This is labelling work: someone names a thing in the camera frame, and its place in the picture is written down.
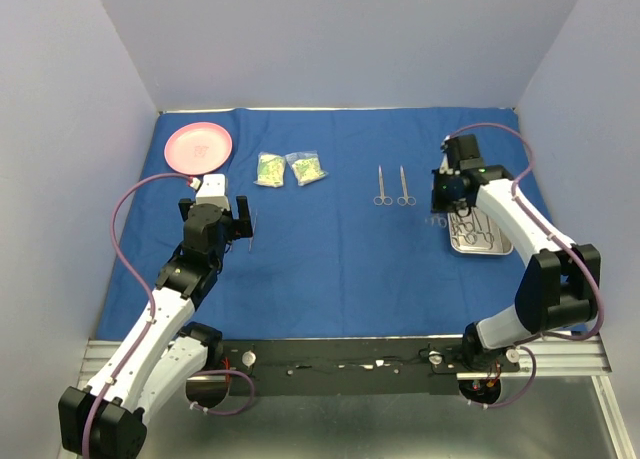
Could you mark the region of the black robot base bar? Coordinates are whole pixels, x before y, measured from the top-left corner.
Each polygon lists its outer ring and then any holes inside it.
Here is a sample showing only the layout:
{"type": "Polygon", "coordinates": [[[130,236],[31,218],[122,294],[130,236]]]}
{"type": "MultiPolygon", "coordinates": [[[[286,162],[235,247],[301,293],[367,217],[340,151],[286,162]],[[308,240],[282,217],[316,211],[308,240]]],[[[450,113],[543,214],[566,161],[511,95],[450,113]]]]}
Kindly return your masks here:
{"type": "Polygon", "coordinates": [[[186,396],[213,406],[249,395],[456,395],[462,383],[485,384],[518,371],[517,359],[504,351],[468,366],[461,341],[459,335],[224,340],[213,366],[230,366],[242,377],[190,378],[186,396]]]}

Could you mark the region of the steel scissors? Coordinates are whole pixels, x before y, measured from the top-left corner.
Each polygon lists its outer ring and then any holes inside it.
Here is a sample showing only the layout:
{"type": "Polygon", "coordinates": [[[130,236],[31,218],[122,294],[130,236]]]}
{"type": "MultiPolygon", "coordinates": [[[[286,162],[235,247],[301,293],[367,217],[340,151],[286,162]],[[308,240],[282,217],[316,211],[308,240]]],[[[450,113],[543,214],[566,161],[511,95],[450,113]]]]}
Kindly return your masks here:
{"type": "Polygon", "coordinates": [[[402,195],[399,196],[397,198],[397,204],[399,206],[415,206],[416,205],[416,199],[409,194],[409,190],[408,190],[408,183],[407,183],[407,179],[406,179],[406,173],[405,173],[405,169],[403,166],[399,167],[399,174],[400,174],[400,182],[401,182],[401,189],[402,189],[402,195]]]}
{"type": "Polygon", "coordinates": [[[378,194],[373,198],[373,203],[376,206],[391,206],[393,204],[393,200],[386,194],[384,174],[381,166],[378,166],[378,187],[379,191],[378,194]]]}

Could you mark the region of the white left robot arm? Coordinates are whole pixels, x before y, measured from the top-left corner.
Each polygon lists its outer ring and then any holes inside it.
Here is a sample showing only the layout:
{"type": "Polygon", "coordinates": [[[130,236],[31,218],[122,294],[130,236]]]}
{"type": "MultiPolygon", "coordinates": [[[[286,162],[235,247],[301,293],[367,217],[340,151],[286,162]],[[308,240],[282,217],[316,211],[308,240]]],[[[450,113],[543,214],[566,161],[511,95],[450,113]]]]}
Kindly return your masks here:
{"type": "Polygon", "coordinates": [[[111,358],[87,385],[58,402],[62,447],[83,458],[135,458],[151,416],[193,374],[222,359],[218,330],[192,317],[216,284],[233,241],[253,235],[248,200],[224,196],[180,203],[183,239],[161,268],[148,302],[111,358]]]}

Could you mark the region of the blue surgical drape cloth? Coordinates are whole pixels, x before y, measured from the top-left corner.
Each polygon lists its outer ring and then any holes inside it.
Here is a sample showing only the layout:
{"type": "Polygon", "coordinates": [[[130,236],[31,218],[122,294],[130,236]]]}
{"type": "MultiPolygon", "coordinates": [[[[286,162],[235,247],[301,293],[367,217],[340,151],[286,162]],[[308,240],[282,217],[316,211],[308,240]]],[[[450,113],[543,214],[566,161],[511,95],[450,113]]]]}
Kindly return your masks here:
{"type": "Polygon", "coordinates": [[[223,166],[230,196],[258,210],[253,249],[236,241],[195,314],[228,339],[458,334],[509,307],[524,265],[506,256],[455,252],[448,230],[431,227],[432,170],[443,138],[472,126],[490,165],[521,174],[527,157],[510,109],[431,108],[371,111],[164,114],[155,125],[97,328],[101,340],[126,336],[183,236],[180,199],[191,195],[169,176],[164,147],[194,122],[224,127],[233,150],[223,166]],[[328,176],[299,186],[286,162],[284,185],[254,183],[260,152],[316,151],[328,176]],[[378,166],[391,206],[376,206],[378,166]],[[399,167],[415,206],[399,206],[399,167]]]}

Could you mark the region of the steel instrument tray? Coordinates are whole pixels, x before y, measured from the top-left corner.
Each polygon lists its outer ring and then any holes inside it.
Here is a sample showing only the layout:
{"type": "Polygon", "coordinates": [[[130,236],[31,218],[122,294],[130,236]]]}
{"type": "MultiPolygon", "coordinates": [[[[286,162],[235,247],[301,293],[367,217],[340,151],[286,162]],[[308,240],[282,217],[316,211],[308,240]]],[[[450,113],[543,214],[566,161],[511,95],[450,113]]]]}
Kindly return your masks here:
{"type": "MultiPolygon", "coordinates": [[[[477,208],[473,208],[470,211],[468,211],[466,214],[460,215],[460,216],[464,217],[466,215],[469,215],[470,212],[472,210],[474,210],[474,209],[480,211],[477,208]]],[[[451,246],[452,246],[453,250],[458,252],[458,253],[461,253],[461,254],[490,255],[490,256],[506,256],[506,255],[509,255],[514,250],[514,247],[513,247],[512,243],[507,238],[507,236],[501,231],[501,229],[497,226],[497,224],[491,218],[490,218],[490,220],[493,222],[493,232],[495,233],[495,236],[496,236],[496,243],[491,249],[464,248],[462,250],[459,250],[459,249],[454,247],[454,245],[452,243],[452,240],[451,240],[451,237],[450,237],[450,231],[449,231],[450,243],[451,243],[451,246]]]]}

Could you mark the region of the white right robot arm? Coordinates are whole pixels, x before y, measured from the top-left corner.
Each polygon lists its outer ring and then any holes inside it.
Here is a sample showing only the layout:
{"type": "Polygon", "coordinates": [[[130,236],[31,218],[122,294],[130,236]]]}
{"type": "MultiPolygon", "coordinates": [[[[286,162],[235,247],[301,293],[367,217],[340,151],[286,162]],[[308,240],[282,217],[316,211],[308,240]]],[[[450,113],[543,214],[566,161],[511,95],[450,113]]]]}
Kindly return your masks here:
{"type": "Polygon", "coordinates": [[[487,215],[525,266],[514,301],[501,312],[469,324],[460,358],[480,371],[507,348],[560,329],[604,319],[599,289],[601,255],[561,233],[525,197],[520,179],[481,157],[473,134],[448,136],[441,166],[433,170],[431,208],[436,213],[487,215]]]}

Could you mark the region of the green gauze packet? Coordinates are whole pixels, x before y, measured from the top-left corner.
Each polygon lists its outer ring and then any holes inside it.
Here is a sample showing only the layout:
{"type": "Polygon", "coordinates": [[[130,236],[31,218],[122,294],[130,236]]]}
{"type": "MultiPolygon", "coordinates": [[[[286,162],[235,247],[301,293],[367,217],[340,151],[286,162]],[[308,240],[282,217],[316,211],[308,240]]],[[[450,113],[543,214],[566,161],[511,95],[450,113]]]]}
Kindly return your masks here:
{"type": "Polygon", "coordinates": [[[322,168],[316,151],[301,151],[289,153],[285,160],[296,178],[299,186],[305,186],[328,176],[322,168]]]}
{"type": "Polygon", "coordinates": [[[284,185],[286,160],[283,156],[260,152],[254,183],[262,187],[279,188],[284,185]]]}

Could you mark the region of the steel tweezers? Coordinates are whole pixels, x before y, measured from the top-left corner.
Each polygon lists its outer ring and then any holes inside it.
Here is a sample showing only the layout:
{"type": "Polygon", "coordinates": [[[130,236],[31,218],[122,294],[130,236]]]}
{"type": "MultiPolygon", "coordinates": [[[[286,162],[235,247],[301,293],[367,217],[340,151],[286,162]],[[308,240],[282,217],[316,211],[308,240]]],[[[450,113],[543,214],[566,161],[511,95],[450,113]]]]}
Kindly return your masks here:
{"type": "Polygon", "coordinates": [[[253,214],[252,219],[251,219],[252,235],[249,238],[249,242],[248,242],[248,252],[249,253],[251,253],[251,251],[253,249],[253,243],[254,243],[254,240],[255,240],[256,229],[257,229],[257,222],[258,222],[258,210],[256,209],[254,211],[254,214],[253,214]]]}

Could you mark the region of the steel forceps ring handles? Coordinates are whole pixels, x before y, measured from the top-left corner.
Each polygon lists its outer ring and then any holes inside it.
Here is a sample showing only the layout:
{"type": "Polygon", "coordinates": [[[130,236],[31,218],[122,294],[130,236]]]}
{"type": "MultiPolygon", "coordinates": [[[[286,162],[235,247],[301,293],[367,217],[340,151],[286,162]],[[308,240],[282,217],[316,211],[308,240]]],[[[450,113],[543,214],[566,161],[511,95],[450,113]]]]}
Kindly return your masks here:
{"type": "Polygon", "coordinates": [[[425,219],[425,223],[431,227],[438,227],[441,229],[446,229],[448,227],[448,219],[446,216],[442,215],[432,215],[427,217],[425,219]]]}

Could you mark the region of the pink plastic plate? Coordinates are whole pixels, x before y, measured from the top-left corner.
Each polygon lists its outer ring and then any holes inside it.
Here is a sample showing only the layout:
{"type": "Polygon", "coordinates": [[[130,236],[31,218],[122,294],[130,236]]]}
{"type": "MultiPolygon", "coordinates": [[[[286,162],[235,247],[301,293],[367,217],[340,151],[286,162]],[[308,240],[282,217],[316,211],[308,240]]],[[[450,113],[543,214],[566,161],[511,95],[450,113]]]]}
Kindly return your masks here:
{"type": "Polygon", "coordinates": [[[169,137],[164,158],[174,171],[200,176],[219,169],[232,150],[232,137],[224,127],[211,122],[194,122],[169,137]]]}

